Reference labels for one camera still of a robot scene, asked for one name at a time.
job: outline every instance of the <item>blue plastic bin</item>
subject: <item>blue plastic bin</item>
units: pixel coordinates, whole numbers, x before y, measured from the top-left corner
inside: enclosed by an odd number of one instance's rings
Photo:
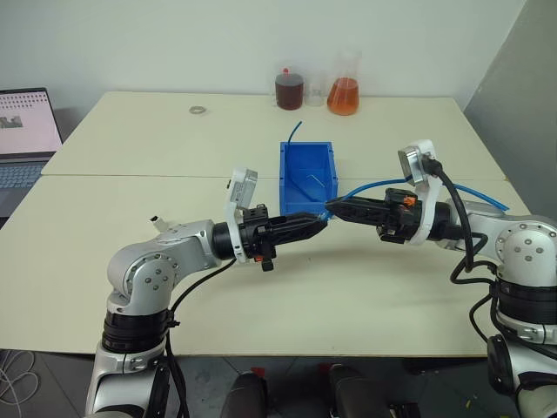
[[[280,214],[320,214],[337,197],[339,181],[330,142],[280,143]]]

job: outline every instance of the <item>laptop keyboard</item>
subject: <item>laptop keyboard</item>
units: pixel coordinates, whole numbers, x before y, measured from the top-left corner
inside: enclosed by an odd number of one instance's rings
[[[32,187],[41,176],[44,164],[0,165],[0,189]]]

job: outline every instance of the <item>white table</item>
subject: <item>white table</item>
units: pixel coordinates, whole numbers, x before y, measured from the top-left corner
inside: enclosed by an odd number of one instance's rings
[[[106,93],[43,174],[228,178],[243,165],[275,179],[279,142],[299,120],[293,140],[331,141],[339,179],[400,177],[397,150],[418,139],[435,143],[453,180],[504,178],[452,98],[362,98],[340,117],[265,96],[134,92]]]
[[[341,181],[339,192],[360,183]],[[505,181],[465,184],[507,203],[511,213],[527,213]],[[278,190],[276,179],[261,179],[252,203],[277,215]],[[383,190],[368,195],[381,198]],[[154,214],[218,222],[224,201],[222,179],[41,178],[0,232],[1,346],[92,353],[111,290],[111,256],[155,236],[148,221]],[[434,243],[383,243],[373,227],[337,219],[277,252],[273,272],[234,266],[192,293],[172,331],[175,353],[485,355],[467,312],[487,289],[448,279],[461,253]],[[175,297],[201,274],[181,283]],[[493,333],[485,309],[478,322]]]

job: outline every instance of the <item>floor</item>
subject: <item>floor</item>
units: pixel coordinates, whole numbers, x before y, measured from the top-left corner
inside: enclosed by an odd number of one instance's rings
[[[6,355],[0,353],[0,364]],[[29,359],[19,358],[8,370],[17,374]],[[518,417],[513,403],[496,394],[487,382],[485,361],[432,368],[409,374],[401,359],[318,357],[181,357],[192,418],[219,417],[229,387],[251,367],[265,369],[272,418],[327,417],[322,401],[319,365],[343,362],[376,380],[389,401],[416,401],[424,418]],[[91,377],[92,360],[63,354],[36,353],[32,371],[40,376],[37,393],[21,405],[24,418],[84,416],[85,394]],[[30,381],[20,381],[16,391],[25,396]],[[4,384],[0,384],[0,393]],[[11,399],[4,394],[2,399]],[[178,399],[171,389],[167,417],[176,416]],[[0,416],[18,417],[17,409],[0,403]]]

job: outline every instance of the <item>laptop screen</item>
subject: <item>laptop screen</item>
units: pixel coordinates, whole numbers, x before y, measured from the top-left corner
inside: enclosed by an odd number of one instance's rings
[[[45,89],[0,91],[0,158],[49,157],[61,146]]]

